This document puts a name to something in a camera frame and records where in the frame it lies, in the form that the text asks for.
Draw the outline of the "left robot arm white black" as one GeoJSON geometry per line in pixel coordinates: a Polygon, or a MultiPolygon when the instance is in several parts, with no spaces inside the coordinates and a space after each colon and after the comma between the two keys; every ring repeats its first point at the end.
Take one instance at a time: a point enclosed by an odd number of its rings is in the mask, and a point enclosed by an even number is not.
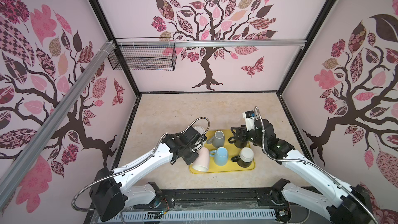
{"type": "Polygon", "coordinates": [[[165,134],[153,150],[138,159],[112,171],[99,170],[89,196],[100,220],[109,221],[129,206],[153,204],[161,195],[156,183],[144,186],[136,183],[156,168],[174,164],[179,158],[191,165],[199,157],[196,148],[207,140],[205,133],[203,127],[193,126],[181,133],[165,134]]]}

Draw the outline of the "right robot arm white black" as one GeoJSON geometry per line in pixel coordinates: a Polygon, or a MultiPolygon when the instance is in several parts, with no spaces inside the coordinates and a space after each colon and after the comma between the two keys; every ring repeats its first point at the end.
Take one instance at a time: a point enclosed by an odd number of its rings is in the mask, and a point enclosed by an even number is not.
{"type": "Polygon", "coordinates": [[[363,186],[339,180],[303,156],[293,145],[277,138],[268,120],[250,117],[245,125],[232,127],[229,143],[242,148],[251,142],[265,155],[295,172],[317,189],[316,192],[298,187],[287,179],[280,179],[272,187],[271,197],[301,205],[329,220],[332,224],[377,223],[373,215],[371,197],[363,186]]]}

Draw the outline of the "pale pink mug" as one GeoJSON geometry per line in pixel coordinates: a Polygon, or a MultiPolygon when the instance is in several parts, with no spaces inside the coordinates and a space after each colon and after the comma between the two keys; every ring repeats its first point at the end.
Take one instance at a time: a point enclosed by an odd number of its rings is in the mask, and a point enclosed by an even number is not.
{"type": "Polygon", "coordinates": [[[192,164],[192,168],[199,172],[207,172],[210,165],[210,155],[209,150],[206,147],[202,147],[197,151],[199,155],[197,159],[192,164]]]}

